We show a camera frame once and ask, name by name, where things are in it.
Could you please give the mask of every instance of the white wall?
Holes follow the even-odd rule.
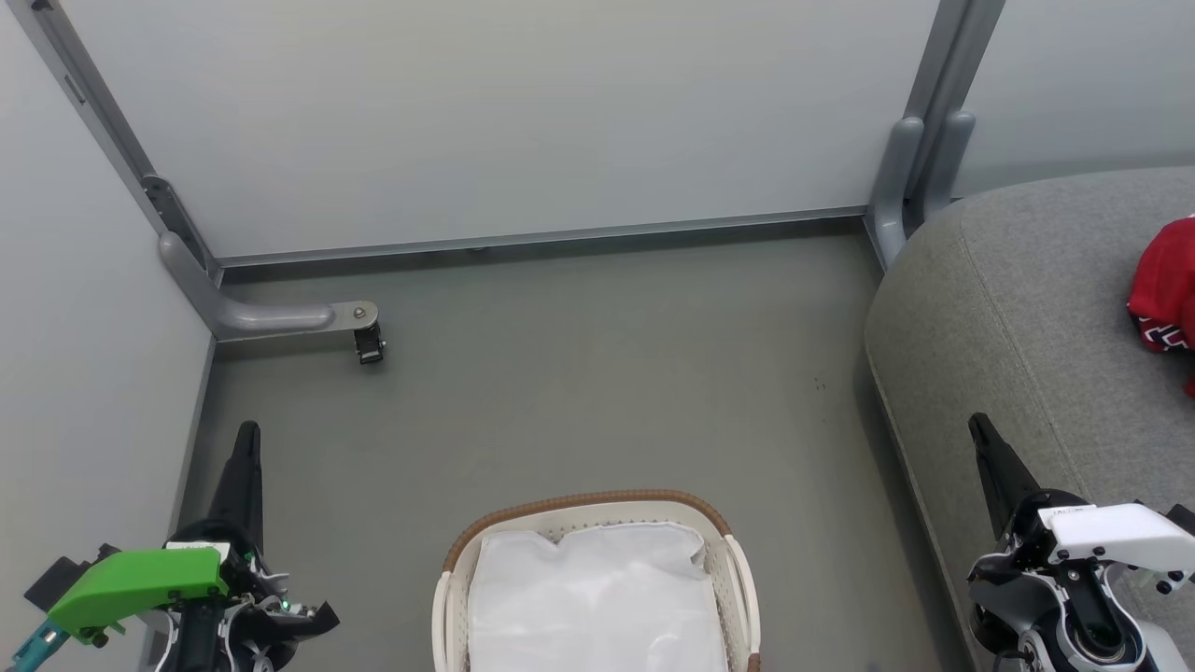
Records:
[[[65,0],[217,257],[866,203],[937,0]]]
[[[1195,2],[1007,0],[967,97],[955,194],[1195,164]]]
[[[59,556],[170,532],[210,335],[157,236],[0,8],[0,654],[42,623],[25,589]],[[48,668],[122,671],[142,628]]]

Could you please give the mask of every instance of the gray floor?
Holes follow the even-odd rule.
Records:
[[[378,367],[275,344],[213,369],[183,518],[261,422],[265,555],[343,618],[289,670],[430,672],[433,589],[471,521],[657,487],[735,530],[768,670],[963,667],[862,359],[865,237],[655,248],[228,288],[368,298],[390,342]]]

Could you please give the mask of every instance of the brown basket rim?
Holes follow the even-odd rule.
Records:
[[[473,537],[478,536],[483,530],[490,527],[491,525],[497,525],[498,523],[505,523],[507,520],[514,520],[515,518],[522,518],[525,515],[558,511],[562,508],[617,502],[682,503],[701,512],[701,514],[710,519],[710,523],[713,524],[713,527],[723,537],[730,534],[730,526],[727,525],[725,519],[722,518],[722,514],[718,513],[716,508],[697,495],[691,495],[682,490],[609,490],[605,493],[568,495],[564,497],[552,497],[550,500],[540,500],[538,502],[513,506],[477,519],[472,525],[466,527],[459,537],[456,537],[455,542],[453,542],[452,548],[448,550],[448,557],[445,558],[443,570],[449,573],[454,572],[456,569],[456,561],[460,560],[460,554],[464,552],[465,546],[473,540]]]

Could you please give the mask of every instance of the metal frame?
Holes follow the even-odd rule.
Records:
[[[906,195],[918,224],[950,204],[955,177],[975,128],[963,110],[975,73],[1000,19],[1005,0],[970,0],[950,45],[925,114],[925,142],[918,148]]]
[[[868,234],[884,270],[903,248],[906,228],[950,204],[975,128],[975,115],[962,105],[1003,8],[1004,0],[938,5],[905,118],[888,138],[868,206]]]
[[[925,123],[920,117],[900,120],[893,126],[884,157],[880,160],[871,204],[863,224],[883,270],[888,270],[905,246],[905,185],[908,184],[913,157],[924,133]]]
[[[216,342],[353,331],[361,364],[382,359],[386,342],[381,340],[378,306],[370,301],[263,306],[221,294],[222,268],[174,188],[154,171],[61,5],[57,0],[8,0],[8,6],[145,212],[159,236],[163,264]]]
[[[852,208],[840,208],[833,212],[780,213],[627,226],[601,231],[587,230],[215,259],[203,244],[194,221],[186,214],[176,189],[154,171],[149,157],[141,147],[128,120],[104,84],[103,77],[72,28],[59,0],[8,0],[8,5],[37,45],[51,72],[60,80],[63,91],[72,98],[97,141],[108,153],[109,159],[129,184],[130,191],[134,191],[134,196],[142,210],[146,212],[151,224],[159,234],[171,232],[176,236],[176,239],[163,239],[163,250],[172,250],[168,255],[170,258],[164,252],[163,258],[167,265],[177,264],[173,250],[178,244],[182,244],[206,276],[216,282],[219,282],[223,267],[269,265],[315,259],[633,236],[663,231],[722,228],[780,220],[798,221],[858,212]],[[1004,0],[940,0],[938,5],[925,51],[909,92],[905,116],[891,129],[877,171],[871,200],[864,212],[868,234],[871,237],[880,263],[884,269],[895,261],[905,244],[906,220],[912,220],[911,224],[915,226],[950,202],[958,165],[975,126],[975,115],[961,108],[1003,7]],[[139,189],[134,188],[133,184],[136,184]],[[180,274],[174,268],[171,271],[176,280],[180,275],[194,280],[194,274],[190,271]],[[312,316],[320,313],[326,307],[301,306],[302,311],[290,310],[287,319],[292,320],[294,326],[283,326],[288,322],[283,319],[282,312],[275,306],[261,306],[262,314],[250,317],[255,306],[237,304],[241,307],[232,308],[212,300],[212,297],[206,295],[208,294],[206,291],[203,295],[196,293],[194,283],[186,287],[184,291],[188,292],[191,304],[201,311],[204,322],[212,326],[213,334],[221,340],[308,332],[314,325]],[[247,331],[244,330],[250,324],[255,325],[249,330],[252,331],[252,336],[247,336]]]

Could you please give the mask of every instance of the gray sofa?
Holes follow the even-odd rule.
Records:
[[[991,416],[1043,487],[1195,508],[1195,355],[1154,354],[1126,312],[1142,250],[1195,213],[1195,167],[1085,175],[973,196],[908,242],[866,324],[872,374],[960,628],[993,546],[967,419]],[[1195,666],[1195,586],[1115,591]],[[976,667],[992,656],[968,635]]]

